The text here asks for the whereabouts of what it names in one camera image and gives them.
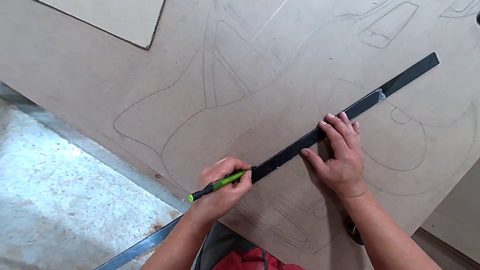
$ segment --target forearm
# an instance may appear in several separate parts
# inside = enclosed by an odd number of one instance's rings
[[[376,270],[440,269],[392,220],[370,192],[342,201]]]
[[[141,270],[189,270],[214,222],[199,223],[192,205]]]

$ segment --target green pencil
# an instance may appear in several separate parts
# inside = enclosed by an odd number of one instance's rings
[[[197,192],[194,192],[190,195],[188,195],[188,200],[190,202],[193,202],[195,200],[198,200],[200,199],[202,196],[205,196],[207,194],[210,194],[214,191],[217,191],[219,190],[220,188],[228,185],[229,183],[239,179],[244,173],[246,173],[247,171],[241,171],[241,172],[237,172],[237,173],[234,173],[232,175],[229,175],[229,176],[226,176],[222,179],[219,179],[215,182],[211,182],[209,183],[204,189],[202,190],[199,190]]]

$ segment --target hand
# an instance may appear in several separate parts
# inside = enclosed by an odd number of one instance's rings
[[[331,125],[324,121],[319,123],[331,142],[334,159],[324,162],[317,153],[308,148],[302,149],[301,154],[341,199],[358,197],[368,191],[363,180],[359,124],[350,124],[344,112],[341,112],[339,117],[328,114],[325,118]]]
[[[200,174],[199,188],[216,181],[234,170],[249,170],[250,165],[233,157],[228,157],[205,168]],[[196,200],[190,207],[190,216],[194,222],[213,223],[227,214],[240,199],[252,188],[252,171],[247,171],[240,182],[232,183]]]

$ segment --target person's left hand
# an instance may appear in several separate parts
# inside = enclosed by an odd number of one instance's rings
[[[250,165],[233,157],[222,159],[213,166],[205,168],[200,174],[199,188],[214,182],[234,170],[249,170]],[[192,221],[198,223],[213,223],[227,214],[240,199],[252,188],[252,171],[247,171],[240,182],[234,186],[228,184],[196,200],[189,209]]]

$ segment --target gray pants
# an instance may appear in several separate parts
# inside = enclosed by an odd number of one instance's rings
[[[252,242],[232,231],[220,222],[213,225],[197,258],[196,270],[211,270],[232,251],[244,253],[257,248]]]

